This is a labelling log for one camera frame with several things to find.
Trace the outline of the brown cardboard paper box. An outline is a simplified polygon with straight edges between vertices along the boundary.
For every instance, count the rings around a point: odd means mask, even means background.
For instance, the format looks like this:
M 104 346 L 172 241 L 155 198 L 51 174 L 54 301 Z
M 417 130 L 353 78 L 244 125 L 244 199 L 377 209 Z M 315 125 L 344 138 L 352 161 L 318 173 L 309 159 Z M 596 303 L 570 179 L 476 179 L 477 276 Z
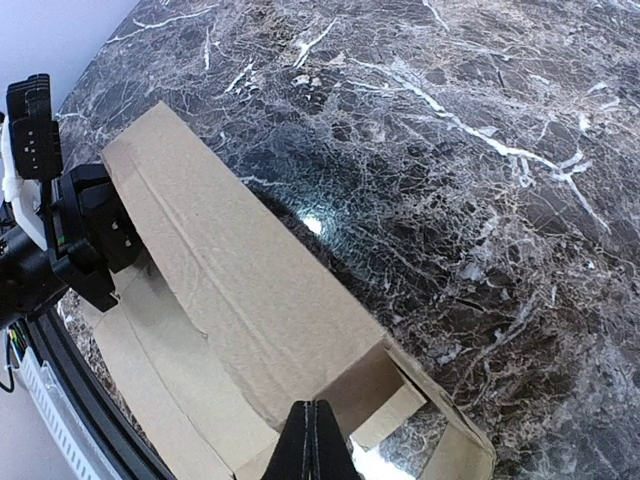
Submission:
M 179 479 L 261 479 L 292 405 L 326 400 L 352 456 L 420 407 L 425 479 L 488 479 L 487 435 L 167 105 L 102 152 L 145 249 L 87 307 L 117 389 Z

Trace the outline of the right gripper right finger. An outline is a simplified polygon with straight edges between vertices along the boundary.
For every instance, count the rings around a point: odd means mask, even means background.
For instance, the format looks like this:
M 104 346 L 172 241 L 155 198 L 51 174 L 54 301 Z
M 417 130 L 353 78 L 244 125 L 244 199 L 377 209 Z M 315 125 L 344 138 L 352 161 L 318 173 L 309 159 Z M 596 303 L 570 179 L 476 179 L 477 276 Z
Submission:
M 312 418 L 312 478 L 357 480 L 358 472 L 329 402 L 314 401 Z

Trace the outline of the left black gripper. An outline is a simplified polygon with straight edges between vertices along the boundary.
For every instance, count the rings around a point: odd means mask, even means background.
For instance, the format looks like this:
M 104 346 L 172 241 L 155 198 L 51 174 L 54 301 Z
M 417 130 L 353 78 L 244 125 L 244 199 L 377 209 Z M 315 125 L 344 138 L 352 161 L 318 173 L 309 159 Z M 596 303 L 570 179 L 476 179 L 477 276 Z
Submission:
M 1 236 L 1 318 L 38 317 L 70 289 L 108 311 L 118 303 L 109 270 L 132 265 L 142 241 L 105 166 L 80 165 L 42 192 L 48 249 L 18 225 Z

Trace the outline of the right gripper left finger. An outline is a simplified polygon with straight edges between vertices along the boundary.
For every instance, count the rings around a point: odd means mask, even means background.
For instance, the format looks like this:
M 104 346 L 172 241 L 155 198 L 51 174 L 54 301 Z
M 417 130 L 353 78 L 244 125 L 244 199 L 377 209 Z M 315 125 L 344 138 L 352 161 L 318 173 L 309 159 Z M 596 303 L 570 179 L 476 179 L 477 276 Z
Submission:
M 308 478 L 308 402 L 295 402 L 271 455 L 262 480 Z

